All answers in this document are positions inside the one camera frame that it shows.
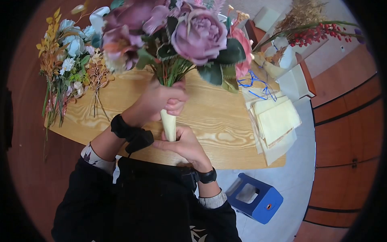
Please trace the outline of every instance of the red berry branch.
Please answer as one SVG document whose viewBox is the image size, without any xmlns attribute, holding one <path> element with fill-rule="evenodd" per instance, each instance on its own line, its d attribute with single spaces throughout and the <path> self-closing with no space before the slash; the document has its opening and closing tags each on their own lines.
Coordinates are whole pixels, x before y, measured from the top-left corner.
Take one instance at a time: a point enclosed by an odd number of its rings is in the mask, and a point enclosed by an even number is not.
<svg viewBox="0 0 387 242">
<path fill-rule="evenodd" d="M 312 41 L 320 43 L 320 39 L 327 39 L 328 35 L 342 40 L 344 37 L 346 42 L 351 42 L 351 36 L 355 34 L 349 34 L 341 31 L 341 28 L 335 23 L 333 24 L 322 24 L 319 23 L 317 26 L 302 30 L 298 33 L 291 33 L 287 36 L 291 47 L 298 45 L 299 47 L 308 46 L 312 44 Z"/>
<path fill-rule="evenodd" d="M 363 38 L 362 35 L 358 34 L 350 34 L 346 32 L 342 32 L 341 28 L 337 26 L 338 24 L 347 24 L 357 26 L 356 24 L 345 22 L 345 21 L 324 21 L 321 23 L 307 24 L 294 29 L 285 30 L 279 32 L 272 37 L 270 37 L 267 41 L 263 42 L 259 46 L 254 48 L 260 51 L 260 48 L 265 44 L 275 40 L 277 37 L 284 37 L 288 40 L 291 47 L 298 45 L 299 47 L 311 45 L 314 41 L 320 42 L 321 39 L 327 39 L 328 35 L 337 38 L 338 40 L 342 40 L 344 37 L 346 42 L 351 42 L 351 37 L 355 38 Z"/>
</svg>

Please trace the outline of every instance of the white tiled floor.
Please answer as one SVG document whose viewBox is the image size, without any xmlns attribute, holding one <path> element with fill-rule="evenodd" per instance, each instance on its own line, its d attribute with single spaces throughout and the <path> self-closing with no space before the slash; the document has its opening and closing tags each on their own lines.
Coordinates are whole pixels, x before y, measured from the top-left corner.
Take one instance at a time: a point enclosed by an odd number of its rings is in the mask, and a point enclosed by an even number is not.
<svg viewBox="0 0 387 242">
<path fill-rule="evenodd" d="M 296 129 L 297 140 L 286 153 L 283 167 L 258 170 L 218 170 L 219 186 L 228 190 L 240 172 L 276 188 L 284 201 L 263 225 L 236 213 L 236 227 L 243 242 L 291 242 L 308 206 L 315 167 L 315 133 L 310 102 L 296 106 L 302 120 Z"/>
</svg>

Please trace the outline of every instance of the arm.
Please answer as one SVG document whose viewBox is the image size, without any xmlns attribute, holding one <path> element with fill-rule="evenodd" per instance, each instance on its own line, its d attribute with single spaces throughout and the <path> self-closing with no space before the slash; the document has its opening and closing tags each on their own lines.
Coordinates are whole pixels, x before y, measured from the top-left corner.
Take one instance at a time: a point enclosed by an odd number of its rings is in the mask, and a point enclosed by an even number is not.
<svg viewBox="0 0 387 242">
<path fill-rule="evenodd" d="M 188 126 L 176 127 L 178 141 L 165 141 L 165 134 L 161 134 L 161 141 L 155 141 L 153 146 L 163 150 L 170 150 L 186 158 L 193 167 L 202 173 L 212 170 L 210 159 L 205 154 L 203 147 Z M 198 182 L 199 210 L 207 229 L 216 241 L 241 241 L 236 229 L 236 215 L 227 196 L 216 181 L 203 184 Z"/>
<path fill-rule="evenodd" d="M 188 100 L 184 86 L 185 79 L 168 88 L 152 78 L 140 98 L 121 114 L 123 120 L 131 127 L 142 127 L 147 122 L 160 120 L 162 109 L 167 110 L 168 114 L 179 115 Z M 113 161 L 124 143 L 125 139 L 118 138 L 109 126 L 90 145 L 99 157 Z"/>
<path fill-rule="evenodd" d="M 171 88 L 153 79 L 140 98 L 121 116 L 132 127 L 160 119 L 165 108 L 178 115 L 188 96 L 184 82 Z M 111 192 L 115 156 L 125 143 L 111 132 L 110 126 L 93 139 L 81 153 L 70 175 L 63 201 L 59 204 L 51 234 L 55 241 L 103 241 L 111 226 L 115 196 Z"/>
</svg>

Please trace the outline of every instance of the stack of wrapping paper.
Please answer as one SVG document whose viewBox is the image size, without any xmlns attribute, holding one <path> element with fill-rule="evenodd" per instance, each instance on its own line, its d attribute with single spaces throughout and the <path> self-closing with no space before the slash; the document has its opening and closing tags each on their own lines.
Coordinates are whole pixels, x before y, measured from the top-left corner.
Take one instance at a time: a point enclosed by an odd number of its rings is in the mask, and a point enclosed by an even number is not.
<svg viewBox="0 0 387 242">
<path fill-rule="evenodd" d="M 255 93 L 260 88 L 250 89 Z M 275 93 L 277 101 L 270 96 L 267 100 L 253 98 L 242 90 L 246 107 L 252 121 L 255 146 L 258 154 L 263 153 L 269 166 L 284 155 L 296 141 L 295 128 L 301 124 L 292 102 L 281 92 Z"/>
</svg>

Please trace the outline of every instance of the black jacket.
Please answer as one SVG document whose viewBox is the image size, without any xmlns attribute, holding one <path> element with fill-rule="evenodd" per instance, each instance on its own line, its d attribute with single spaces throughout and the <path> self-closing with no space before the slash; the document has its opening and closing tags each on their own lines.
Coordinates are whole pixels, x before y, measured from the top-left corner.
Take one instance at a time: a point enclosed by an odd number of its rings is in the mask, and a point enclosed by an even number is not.
<svg viewBox="0 0 387 242">
<path fill-rule="evenodd" d="M 55 241 L 191 242 L 203 234 L 200 241 L 241 241 L 230 204 L 206 209 L 176 167 L 128 158 L 118 166 L 112 184 L 111 175 L 79 159 L 55 214 Z"/>
</svg>

